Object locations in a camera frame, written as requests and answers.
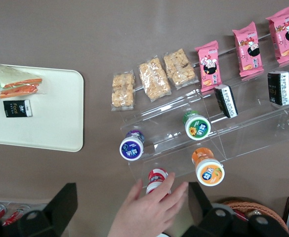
hand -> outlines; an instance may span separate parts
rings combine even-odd
[[[187,197],[188,187],[183,182],[167,195],[174,180],[175,174],[170,173],[161,185],[142,198],[139,196],[143,183],[139,180],[118,211],[108,237],[156,237],[171,227]]]

white tray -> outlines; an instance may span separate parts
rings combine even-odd
[[[0,144],[77,152],[83,146],[84,81],[73,70],[9,65],[41,76],[37,94],[0,99]],[[29,99],[33,117],[6,118],[4,100]]]

finger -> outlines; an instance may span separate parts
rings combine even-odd
[[[166,196],[161,201],[161,207],[164,208],[164,210],[168,210],[172,206],[174,206],[184,195],[188,187],[187,182],[183,182],[180,186],[178,186],[174,192],[168,196]]]
[[[168,228],[170,228],[174,224],[175,218],[176,217],[174,216],[174,217],[172,217],[172,218],[170,218],[170,219],[168,219],[167,221],[164,222],[164,231],[167,230]]]
[[[175,180],[175,173],[170,173],[167,178],[153,192],[147,196],[152,197],[154,201],[160,202],[168,194]]]
[[[141,179],[139,179],[136,184],[134,184],[128,194],[128,196],[125,199],[125,203],[130,203],[134,200],[137,200],[140,196],[141,190],[143,187],[143,182]]]
[[[174,204],[174,206],[172,206],[170,209],[168,209],[165,212],[165,215],[169,218],[171,218],[172,216],[176,216],[176,214],[180,211],[180,209],[182,208],[183,204],[185,203],[187,199],[187,194],[183,193],[182,197],[180,198],[180,200],[178,200],[177,203]]]

orange label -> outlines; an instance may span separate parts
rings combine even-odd
[[[221,167],[213,164],[205,166],[200,173],[200,178],[207,184],[218,183],[222,178]]]
[[[192,155],[195,167],[197,167],[197,165],[204,159],[214,159],[212,151],[205,147],[196,149]]]

brown table surface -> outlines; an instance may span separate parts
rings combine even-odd
[[[77,153],[0,145],[0,199],[50,200],[76,182],[79,207],[70,222],[73,237],[105,237],[135,180],[118,146],[119,113],[111,112],[112,75],[179,48],[218,40],[234,46],[232,29],[266,17],[288,1],[208,0],[1,0],[0,63],[79,71],[84,89],[84,146]],[[289,142],[225,162],[219,186],[204,188],[211,201],[248,197],[281,216],[289,196]],[[196,181],[194,173],[178,177]],[[168,231],[180,236],[192,219],[185,204]]]

